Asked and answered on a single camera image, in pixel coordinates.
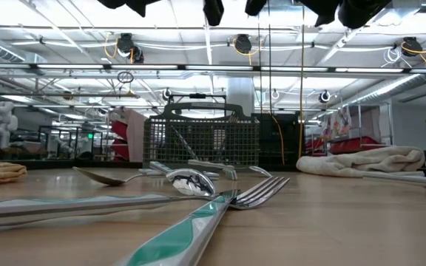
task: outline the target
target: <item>fork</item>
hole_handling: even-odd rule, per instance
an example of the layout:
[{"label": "fork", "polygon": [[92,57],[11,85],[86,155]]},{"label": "fork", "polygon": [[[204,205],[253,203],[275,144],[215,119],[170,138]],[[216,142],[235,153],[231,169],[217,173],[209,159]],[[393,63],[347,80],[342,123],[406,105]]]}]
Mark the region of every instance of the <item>fork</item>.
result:
[{"label": "fork", "polygon": [[[229,204],[230,208],[248,210],[256,208],[271,199],[290,179],[271,177],[239,194]],[[86,199],[45,200],[15,199],[0,202],[0,226],[21,225],[46,219],[67,216],[112,214],[139,208],[157,208],[162,204],[184,201],[212,201],[215,197],[166,197],[147,194],[138,197],[91,197]]]},{"label": "fork", "polygon": [[257,207],[274,196],[288,181],[289,178],[272,177],[239,195],[239,191],[225,191],[148,240],[115,266],[196,265],[228,207],[240,210]]}]

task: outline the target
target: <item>white pillar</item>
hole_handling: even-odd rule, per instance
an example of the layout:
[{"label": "white pillar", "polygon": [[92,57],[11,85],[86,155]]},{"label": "white pillar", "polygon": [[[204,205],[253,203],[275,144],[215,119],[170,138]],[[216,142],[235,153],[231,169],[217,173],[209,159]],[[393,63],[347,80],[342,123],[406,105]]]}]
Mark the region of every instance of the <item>white pillar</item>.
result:
[{"label": "white pillar", "polygon": [[252,78],[229,78],[226,102],[241,105],[244,115],[254,112],[254,82]]}]

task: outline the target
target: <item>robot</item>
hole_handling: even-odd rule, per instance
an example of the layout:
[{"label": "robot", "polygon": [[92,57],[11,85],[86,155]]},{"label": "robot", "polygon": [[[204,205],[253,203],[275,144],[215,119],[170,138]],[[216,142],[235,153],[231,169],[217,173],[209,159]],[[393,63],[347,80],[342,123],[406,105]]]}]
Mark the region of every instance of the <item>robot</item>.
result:
[{"label": "robot", "polygon": [[0,148],[9,146],[10,133],[18,128],[18,118],[13,115],[14,103],[0,102]]}]

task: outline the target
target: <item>fork handle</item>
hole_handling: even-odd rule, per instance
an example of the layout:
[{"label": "fork handle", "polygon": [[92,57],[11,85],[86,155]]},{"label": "fork handle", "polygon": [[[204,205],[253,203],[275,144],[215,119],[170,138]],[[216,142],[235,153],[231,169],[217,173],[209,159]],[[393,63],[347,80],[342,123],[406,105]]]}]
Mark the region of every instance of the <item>fork handle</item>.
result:
[{"label": "fork handle", "polygon": [[15,199],[0,202],[0,226],[22,225],[46,219],[80,215],[112,214],[139,208],[153,209],[170,202],[211,200],[211,197],[165,197],[147,194],[139,197],[91,197],[86,199]]}]

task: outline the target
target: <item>table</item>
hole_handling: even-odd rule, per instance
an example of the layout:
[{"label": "table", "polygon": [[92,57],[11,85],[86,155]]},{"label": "table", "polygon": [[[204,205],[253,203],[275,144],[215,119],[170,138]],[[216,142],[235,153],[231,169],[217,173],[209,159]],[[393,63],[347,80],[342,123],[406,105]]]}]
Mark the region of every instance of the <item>table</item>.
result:
[{"label": "table", "polygon": [[[94,168],[127,178],[133,169]],[[199,265],[426,265],[425,189],[361,179],[277,173],[291,178],[261,208],[228,211]],[[263,180],[239,174],[218,190],[246,189]],[[96,195],[178,195],[163,178],[103,187],[72,169],[30,171],[21,183],[0,185],[0,200],[75,199]],[[111,265],[204,202],[155,210],[81,216],[0,230],[0,265]]]}]

